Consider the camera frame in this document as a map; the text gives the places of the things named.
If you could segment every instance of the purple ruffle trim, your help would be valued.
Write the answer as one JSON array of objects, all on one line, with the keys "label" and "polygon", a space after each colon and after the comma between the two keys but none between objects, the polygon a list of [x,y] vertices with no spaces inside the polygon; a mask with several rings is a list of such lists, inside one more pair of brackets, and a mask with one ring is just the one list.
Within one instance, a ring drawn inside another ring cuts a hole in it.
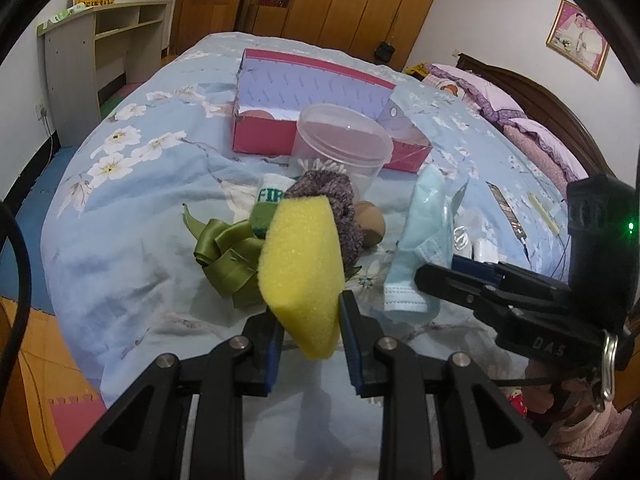
[{"label": "purple ruffle trim", "polygon": [[471,94],[474,101],[478,103],[478,106],[482,111],[482,116],[490,123],[495,124],[500,120],[504,121],[508,119],[527,119],[527,116],[519,110],[494,110],[489,100],[484,97],[481,91],[479,91],[471,83],[465,81],[460,77],[451,75],[449,72],[445,72],[435,65],[427,65],[427,70],[429,70],[429,72],[436,77],[455,81],[457,85],[460,86],[460,88],[462,88],[465,92]]},{"label": "purple ruffle trim", "polygon": [[564,173],[564,177],[567,180],[567,182],[575,182],[576,180],[580,180],[578,177],[575,176],[575,173],[572,171],[571,167],[569,167],[569,165],[564,161],[564,159],[558,155],[554,149],[549,146],[536,132],[531,132],[529,130],[527,130],[524,126],[520,126],[518,123],[514,123],[513,121],[509,121],[509,120],[505,120],[505,121],[501,121],[500,122],[501,126],[513,126],[514,128],[517,128],[519,131],[521,131],[523,134],[525,134],[527,137],[531,137],[533,140],[536,141],[536,144],[538,145],[538,147],[545,152],[552,161],[554,161],[562,170],[562,173]]}]

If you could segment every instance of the blue floor mat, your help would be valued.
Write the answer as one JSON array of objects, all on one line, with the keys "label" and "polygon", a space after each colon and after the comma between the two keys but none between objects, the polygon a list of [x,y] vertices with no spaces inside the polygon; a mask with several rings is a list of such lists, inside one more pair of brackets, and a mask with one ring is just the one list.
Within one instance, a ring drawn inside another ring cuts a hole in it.
[{"label": "blue floor mat", "polygon": [[[76,150],[77,148],[63,148],[56,153],[37,179],[17,215],[18,225],[27,244],[31,261],[31,306],[47,314],[53,314],[53,307],[44,282],[44,270],[40,257],[40,234],[53,195]],[[15,266],[14,251],[9,242],[4,244],[0,254],[0,296],[14,301],[18,297],[18,270]]]}]

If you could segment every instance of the green and white sock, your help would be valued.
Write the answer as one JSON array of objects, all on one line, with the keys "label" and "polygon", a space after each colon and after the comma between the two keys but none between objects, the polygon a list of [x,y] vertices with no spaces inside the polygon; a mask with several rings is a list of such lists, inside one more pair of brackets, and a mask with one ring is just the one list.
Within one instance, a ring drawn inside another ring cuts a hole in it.
[{"label": "green and white sock", "polygon": [[278,202],[294,182],[295,180],[276,173],[265,173],[262,176],[255,196],[255,205],[249,216],[249,225],[258,238],[264,238],[267,234]]}]

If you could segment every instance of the power outlet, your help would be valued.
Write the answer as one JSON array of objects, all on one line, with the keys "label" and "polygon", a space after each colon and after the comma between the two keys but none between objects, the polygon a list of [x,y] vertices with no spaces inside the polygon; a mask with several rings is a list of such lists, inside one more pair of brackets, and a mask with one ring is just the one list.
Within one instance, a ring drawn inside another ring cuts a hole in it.
[{"label": "power outlet", "polygon": [[44,99],[42,97],[35,102],[35,108],[36,108],[36,119],[39,121],[43,120],[44,117],[46,117],[47,115],[47,105],[45,104]]}]

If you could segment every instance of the yellow sponge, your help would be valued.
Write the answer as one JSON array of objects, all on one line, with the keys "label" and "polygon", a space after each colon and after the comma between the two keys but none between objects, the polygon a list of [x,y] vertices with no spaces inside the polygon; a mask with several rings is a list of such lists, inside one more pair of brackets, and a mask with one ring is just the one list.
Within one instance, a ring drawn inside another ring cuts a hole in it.
[{"label": "yellow sponge", "polygon": [[280,201],[260,254],[258,285],[307,358],[331,357],[338,341],[344,271],[327,197]]}]

